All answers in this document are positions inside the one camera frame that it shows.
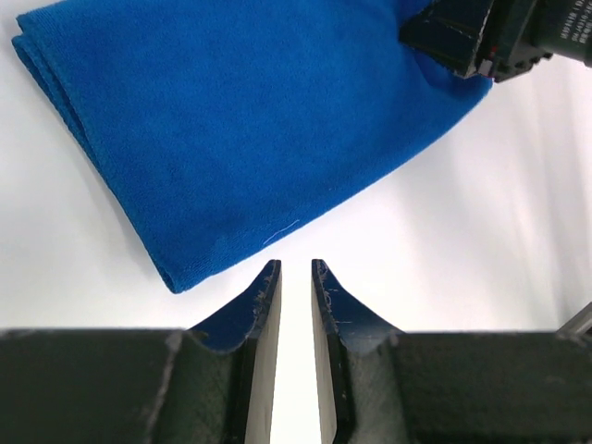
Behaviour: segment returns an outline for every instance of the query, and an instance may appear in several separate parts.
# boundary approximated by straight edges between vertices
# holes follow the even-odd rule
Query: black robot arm
[[[592,0],[434,0],[401,41],[457,76],[501,82],[553,54],[592,67]]]

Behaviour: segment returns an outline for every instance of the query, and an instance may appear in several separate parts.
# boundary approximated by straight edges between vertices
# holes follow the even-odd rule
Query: folded blue towel
[[[181,292],[353,196],[488,80],[398,42],[428,0],[66,0],[18,56]]]

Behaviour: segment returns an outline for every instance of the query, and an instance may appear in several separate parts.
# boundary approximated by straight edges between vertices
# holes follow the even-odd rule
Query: white table
[[[49,3],[0,2],[0,327],[190,327],[281,259],[272,442],[316,444],[312,258],[410,331],[556,328],[592,299],[592,70],[556,58],[498,85],[376,185],[173,295],[12,50],[14,17]]]

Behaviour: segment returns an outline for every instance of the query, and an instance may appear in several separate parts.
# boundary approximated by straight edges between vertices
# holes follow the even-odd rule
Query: microfiber cloth
[[[384,177],[487,94],[399,43],[428,3],[65,0],[19,16],[13,44],[177,293]]]

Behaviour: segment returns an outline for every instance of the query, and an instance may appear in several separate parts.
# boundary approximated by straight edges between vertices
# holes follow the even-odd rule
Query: black plastic part
[[[592,0],[544,0],[537,12],[533,43],[592,66]]]
[[[280,262],[190,330],[0,333],[0,442],[266,444]]]
[[[403,334],[323,261],[313,288],[323,444],[592,439],[591,337]]]
[[[458,77],[502,82],[553,56],[550,45],[537,44],[553,1],[583,0],[434,0],[401,27],[400,39]]]

